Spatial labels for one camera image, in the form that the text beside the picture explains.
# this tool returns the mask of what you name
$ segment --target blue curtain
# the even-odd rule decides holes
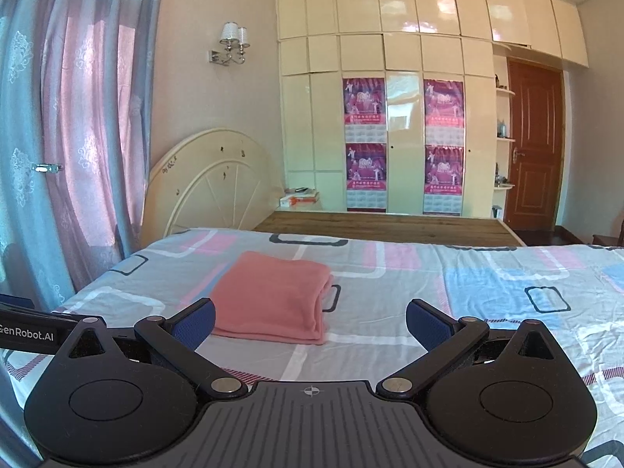
[[[0,0],[0,294],[51,311],[136,250],[159,4]],[[0,458],[32,466],[3,356]]]

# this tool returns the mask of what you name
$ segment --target pink towel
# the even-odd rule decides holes
[[[329,267],[244,252],[214,286],[213,334],[282,343],[324,342],[322,301]]]

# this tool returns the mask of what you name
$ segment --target wooden bed frame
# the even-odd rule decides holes
[[[225,128],[195,134],[154,166],[141,245],[194,227],[457,246],[525,246],[499,220],[452,216],[276,211],[282,175],[246,135]]]
[[[389,243],[526,246],[507,225],[493,218],[276,211],[255,230]]]

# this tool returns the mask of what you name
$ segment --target wooden door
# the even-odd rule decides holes
[[[509,61],[511,146],[505,220],[515,230],[552,230],[561,188],[562,72]]]

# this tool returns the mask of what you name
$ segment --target bedsheet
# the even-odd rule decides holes
[[[210,291],[246,250],[328,265],[326,343],[292,345],[210,336],[197,352],[246,383],[366,379],[374,385],[425,350],[405,325],[421,298],[452,317],[513,329],[538,318],[598,406],[591,466],[624,463],[624,250],[594,246],[462,248],[320,236],[192,229],[150,245],[76,294],[59,311],[104,316],[111,327],[169,317]],[[4,353],[23,405],[50,357]]]

